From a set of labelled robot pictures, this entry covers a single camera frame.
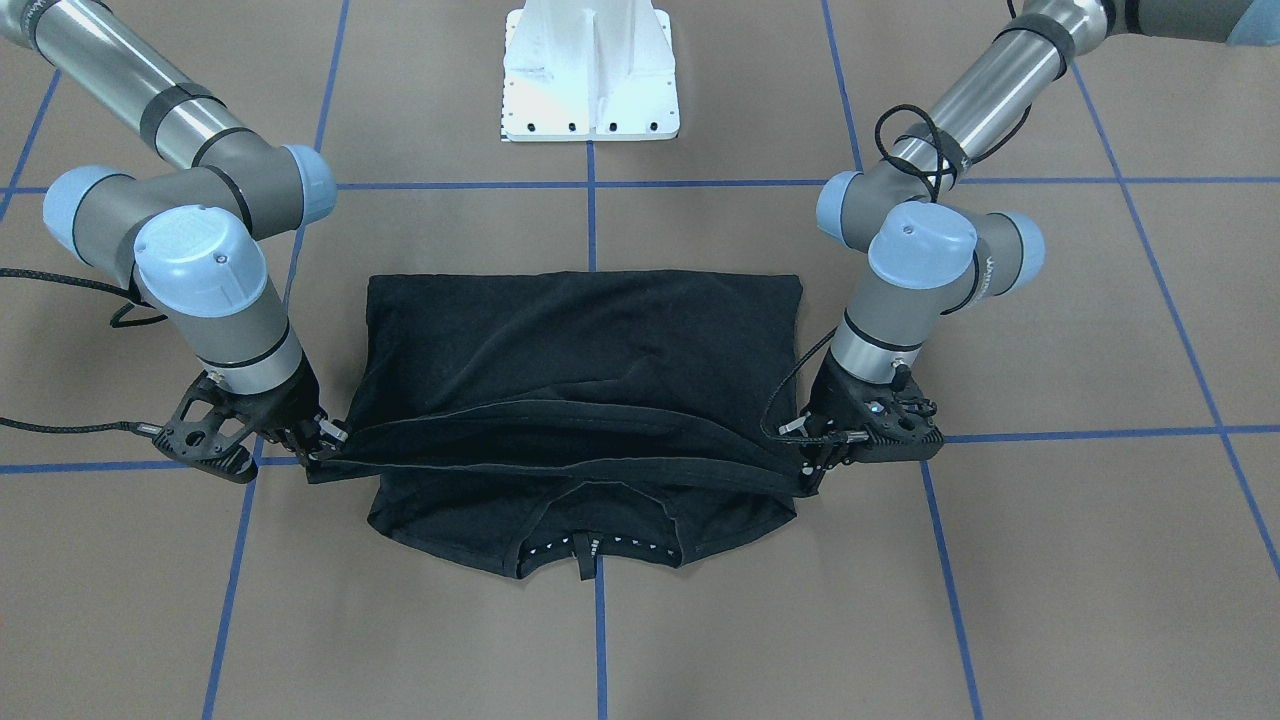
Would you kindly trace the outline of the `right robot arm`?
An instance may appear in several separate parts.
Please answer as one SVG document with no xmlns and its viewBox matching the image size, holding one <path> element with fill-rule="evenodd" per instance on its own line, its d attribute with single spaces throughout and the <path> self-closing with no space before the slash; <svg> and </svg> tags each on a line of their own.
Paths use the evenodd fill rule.
<svg viewBox="0 0 1280 720">
<path fill-rule="evenodd" d="M 47 188 L 44 223 L 134 307 L 170 322 L 201 373 L 163 424 L 114 421 L 170 460 L 246 484 L 257 436 L 298 461 L 344 442 L 269 273 L 260 241 L 337 205 L 337 183 L 308 146 L 274 146 L 233 115 L 101 1 L 5 1 L 3 37 L 83 86 L 172 172 L 137 179 L 110 167 L 67 172 Z"/>
</svg>

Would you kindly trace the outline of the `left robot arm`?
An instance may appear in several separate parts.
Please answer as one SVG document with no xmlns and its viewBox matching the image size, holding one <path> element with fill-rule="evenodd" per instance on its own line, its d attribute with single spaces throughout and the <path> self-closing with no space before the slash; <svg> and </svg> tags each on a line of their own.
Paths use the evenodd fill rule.
<svg viewBox="0 0 1280 720">
<path fill-rule="evenodd" d="M 937 1 L 818 229 L 856 278 L 792 428 L 810 473 L 963 443 L 1277 433 L 1275 1 Z"/>
</svg>

